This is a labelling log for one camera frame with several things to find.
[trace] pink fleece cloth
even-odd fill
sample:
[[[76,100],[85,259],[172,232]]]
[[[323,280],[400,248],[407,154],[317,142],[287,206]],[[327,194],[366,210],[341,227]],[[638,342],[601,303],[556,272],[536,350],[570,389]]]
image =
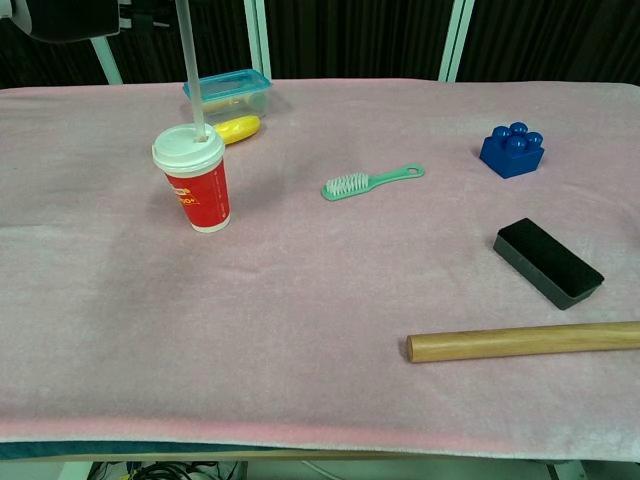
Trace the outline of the pink fleece cloth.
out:
[[[640,319],[640,89],[278,81],[191,229],[151,144],[179,85],[0,92],[0,440],[640,460],[640,351],[412,365],[407,334]],[[478,159],[497,125],[535,173]],[[424,177],[330,203],[330,178]],[[491,248],[530,217],[606,280],[560,311]]]

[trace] wooden dowel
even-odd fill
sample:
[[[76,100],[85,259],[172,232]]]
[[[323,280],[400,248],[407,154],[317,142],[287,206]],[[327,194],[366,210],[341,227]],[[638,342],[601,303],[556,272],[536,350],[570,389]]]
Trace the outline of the wooden dowel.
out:
[[[640,322],[585,323],[409,335],[409,361],[640,348]]]

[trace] blue lego brick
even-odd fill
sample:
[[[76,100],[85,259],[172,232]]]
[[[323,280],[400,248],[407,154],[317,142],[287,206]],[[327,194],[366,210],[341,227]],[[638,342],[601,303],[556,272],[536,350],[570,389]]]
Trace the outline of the blue lego brick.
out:
[[[480,159],[502,178],[533,172],[544,154],[542,135],[527,133],[527,126],[516,122],[507,127],[496,127],[484,139]]]

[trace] white cup lid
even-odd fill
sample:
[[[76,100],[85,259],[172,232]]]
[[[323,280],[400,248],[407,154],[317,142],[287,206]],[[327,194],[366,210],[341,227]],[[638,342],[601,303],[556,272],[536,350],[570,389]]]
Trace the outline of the white cup lid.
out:
[[[211,125],[205,125],[205,133],[207,140],[196,142],[193,124],[165,130],[153,143],[153,161],[170,175],[197,174],[215,168],[224,154],[224,141]]]

